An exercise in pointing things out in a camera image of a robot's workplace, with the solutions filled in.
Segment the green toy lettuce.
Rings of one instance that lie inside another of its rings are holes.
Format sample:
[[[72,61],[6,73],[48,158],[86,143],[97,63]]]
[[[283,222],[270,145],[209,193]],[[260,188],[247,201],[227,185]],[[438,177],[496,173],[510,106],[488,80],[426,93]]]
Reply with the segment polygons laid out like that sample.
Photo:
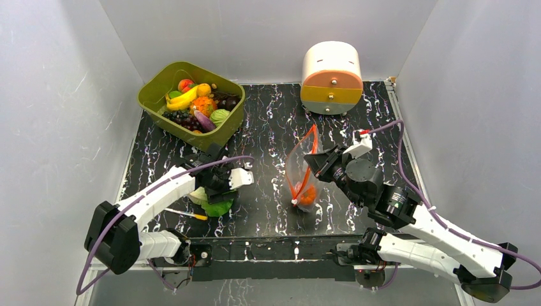
[[[228,213],[234,202],[234,199],[230,199],[219,201],[217,203],[210,203],[209,197],[206,195],[203,187],[199,187],[192,193],[189,193],[188,198],[194,204],[201,206],[209,217],[221,217],[222,215]]]

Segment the clear zip bag orange zipper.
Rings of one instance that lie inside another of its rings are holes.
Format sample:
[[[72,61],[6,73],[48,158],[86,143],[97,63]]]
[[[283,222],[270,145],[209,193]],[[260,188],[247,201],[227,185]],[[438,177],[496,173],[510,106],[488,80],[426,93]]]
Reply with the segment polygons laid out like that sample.
[[[313,211],[322,189],[320,187],[321,182],[317,180],[311,173],[307,162],[304,160],[304,156],[306,154],[316,154],[321,152],[323,152],[323,149],[320,134],[316,124],[313,124],[305,136],[301,138],[293,150],[288,154],[286,159],[285,178],[290,191],[291,204],[303,212],[309,213]],[[302,190],[307,184],[314,184],[316,186],[317,194],[315,202],[312,205],[308,207],[300,207],[294,204],[293,199],[296,194],[295,186],[298,183],[301,183],[300,190]]]

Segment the orange toy pumpkin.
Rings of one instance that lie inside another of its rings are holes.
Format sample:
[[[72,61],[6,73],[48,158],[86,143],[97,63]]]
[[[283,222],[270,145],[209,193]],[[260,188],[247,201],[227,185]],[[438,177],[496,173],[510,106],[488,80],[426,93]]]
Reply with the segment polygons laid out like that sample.
[[[300,190],[301,183],[298,183],[295,188],[295,197],[293,202],[300,207],[308,207],[315,202],[317,188],[314,184],[307,184],[302,190]]]

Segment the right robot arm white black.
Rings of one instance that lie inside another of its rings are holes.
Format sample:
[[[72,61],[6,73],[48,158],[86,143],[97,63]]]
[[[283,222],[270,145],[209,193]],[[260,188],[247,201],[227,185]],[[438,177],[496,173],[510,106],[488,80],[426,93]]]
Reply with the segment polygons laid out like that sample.
[[[507,295],[512,276],[507,270],[517,251],[510,244],[478,245],[439,224],[430,211],[408,192],[386,184],[371,161],[354,158],[343,147],[304,156],[311,173],[333,182],[354,204],[367,208],[369,218],[393,230],[421,239],[403,240],[382,229],[368,228],[357,244],[337,244],[331,252],[340,265],[402,263],[447,278],[472,297],[496,303]]]

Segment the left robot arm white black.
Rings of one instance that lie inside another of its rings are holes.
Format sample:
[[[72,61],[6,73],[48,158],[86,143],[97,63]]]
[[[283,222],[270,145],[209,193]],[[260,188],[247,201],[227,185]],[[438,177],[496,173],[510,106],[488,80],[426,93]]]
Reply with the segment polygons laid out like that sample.
[[[245,159],[253,161],[251,156],[226,157],[221,148],[195,154],[134,195],[97,205],[84,240],[88,255],[83,271],[88,271],[94,259],[117,275],[139,261],[155,258],[168,258],[175,265],[187,263],[189,238],[172,229],[145,232],[144,226],[173,202],[200,188],[222,198],[235,196],[240,187],[254,182]]]

